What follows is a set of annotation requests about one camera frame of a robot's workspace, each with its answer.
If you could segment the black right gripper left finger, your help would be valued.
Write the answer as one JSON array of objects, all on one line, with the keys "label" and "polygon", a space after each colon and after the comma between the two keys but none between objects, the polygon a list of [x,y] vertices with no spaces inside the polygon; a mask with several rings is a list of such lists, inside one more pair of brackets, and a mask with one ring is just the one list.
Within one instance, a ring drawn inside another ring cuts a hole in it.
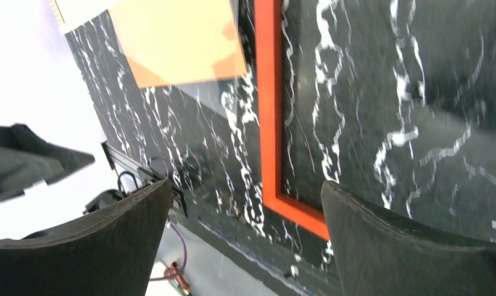
[{"label": "black right gripper left finger", "polygon": [[0,240],[0,295],[144,295],[172,189],[158,181],[53,228]]}]

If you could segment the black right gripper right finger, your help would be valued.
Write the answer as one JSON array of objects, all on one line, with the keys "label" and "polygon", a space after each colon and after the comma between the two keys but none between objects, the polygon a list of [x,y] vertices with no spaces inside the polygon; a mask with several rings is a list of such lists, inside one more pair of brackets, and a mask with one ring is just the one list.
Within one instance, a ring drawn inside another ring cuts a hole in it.
[{"label": "black right gripper right finger", "polygon": [[496,243],[431,228],[333,181],[321,201],[344,295],[496,295]]}]

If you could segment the brown cardboard backing board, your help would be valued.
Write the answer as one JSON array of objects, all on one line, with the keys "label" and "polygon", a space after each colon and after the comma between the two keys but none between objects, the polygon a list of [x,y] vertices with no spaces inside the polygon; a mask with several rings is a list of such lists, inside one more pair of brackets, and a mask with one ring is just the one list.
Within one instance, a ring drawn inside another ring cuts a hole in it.
[{"label": "brown cardboard backing board", "polygon": [[119,1],[108,12],[140,88],[247,73],[230,1]]}]

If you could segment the orange picture frame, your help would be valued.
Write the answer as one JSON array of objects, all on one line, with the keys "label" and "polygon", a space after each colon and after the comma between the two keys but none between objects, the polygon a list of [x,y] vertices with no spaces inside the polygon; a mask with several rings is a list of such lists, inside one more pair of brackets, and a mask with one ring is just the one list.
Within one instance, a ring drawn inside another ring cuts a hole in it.
[{"label": "orange picture frame", "polygon": [[255,0],[255,48],[260,122],[263,204],[310,233],[329,240],[321,211],[283,194],[281,147],[283,131],[282,1]]}]

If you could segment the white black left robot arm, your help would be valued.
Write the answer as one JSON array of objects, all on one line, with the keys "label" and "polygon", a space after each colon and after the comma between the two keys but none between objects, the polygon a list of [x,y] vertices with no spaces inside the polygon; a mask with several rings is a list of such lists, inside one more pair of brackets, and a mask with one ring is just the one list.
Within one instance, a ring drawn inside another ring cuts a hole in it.
[{"label": "white black left robot arm", "polygon": [[51,144],[27,125],[0,126],[0,202],[36,183],[54,184],[93,162],[93,155]]}]

